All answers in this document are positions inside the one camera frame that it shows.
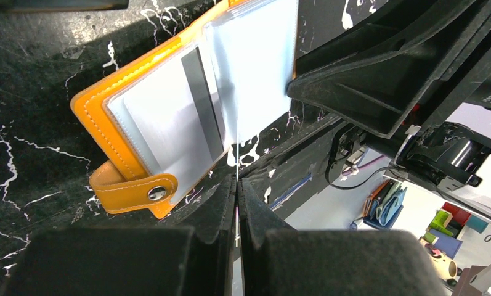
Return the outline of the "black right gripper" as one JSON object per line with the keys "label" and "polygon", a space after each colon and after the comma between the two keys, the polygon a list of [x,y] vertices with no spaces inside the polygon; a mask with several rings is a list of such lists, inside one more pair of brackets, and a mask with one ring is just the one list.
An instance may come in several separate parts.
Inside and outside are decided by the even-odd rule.
{"label": "black right gripper", "polygon": [[478,187],[491,137],[471,125],[491,115],[491,1],[389,1],[299,58],[288,95],[368,131],[395,178]]}

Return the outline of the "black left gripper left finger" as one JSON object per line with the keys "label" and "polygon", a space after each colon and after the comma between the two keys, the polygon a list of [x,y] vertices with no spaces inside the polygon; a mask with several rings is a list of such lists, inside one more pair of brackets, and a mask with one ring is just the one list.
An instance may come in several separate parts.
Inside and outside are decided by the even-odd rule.
{"label": "black left gripper left finger", "polygon": [[230,295],[236,188],[226,176],[175,227],[38,234],[1,295]]}

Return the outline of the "colourful items beyond table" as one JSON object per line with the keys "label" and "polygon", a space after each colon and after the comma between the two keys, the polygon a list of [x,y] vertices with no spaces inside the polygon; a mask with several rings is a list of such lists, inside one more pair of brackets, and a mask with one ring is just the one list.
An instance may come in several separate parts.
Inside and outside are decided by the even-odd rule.
{"label": "colourful items beyond table", "polygon": [[[427,231],[428,225],[442,208],[444,200],[427,193],[423,189],[406,184],[408,190],[403,201],[403,209],[391,226],[393,230],[403,230],[412,233],[417,239]],[[491,226],[487,226],[483,233],[479,233],[464,226],[457,239],[461,241],[453,261],[460,269],[472,266],[488,266],[491,264],[491,241],[485,242],[486,236],[491,235]]]}

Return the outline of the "orange leather card holder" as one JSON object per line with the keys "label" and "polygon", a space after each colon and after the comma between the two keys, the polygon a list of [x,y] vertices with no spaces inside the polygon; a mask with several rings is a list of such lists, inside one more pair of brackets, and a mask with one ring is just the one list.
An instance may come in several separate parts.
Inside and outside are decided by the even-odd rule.
{"label": "orange leather card holder", "polygon": [[89,180],[106,212],[147,209],[164,218],[194,188],[181,196],[176,177],[160,171],[123,94],[182,50],[198,46],[220,116],[225,149],[220,159],[227,157],[239,168],[245,157],[239,145],[257,144],[260,133],[290,109],[287,86],[295,75],[298,10],[297,1],[221,1],[71,100],[73,113],[108,157]]}

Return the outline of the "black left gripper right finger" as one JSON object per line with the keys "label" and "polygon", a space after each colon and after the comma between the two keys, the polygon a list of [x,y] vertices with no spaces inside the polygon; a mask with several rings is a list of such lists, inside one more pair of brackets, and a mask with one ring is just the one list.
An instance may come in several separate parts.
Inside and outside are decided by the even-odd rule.
{"label": "black left gripper right finger", "polygon": [[245,295],[443,295],[425,249],[405,231],[291,227],[237,183]]}

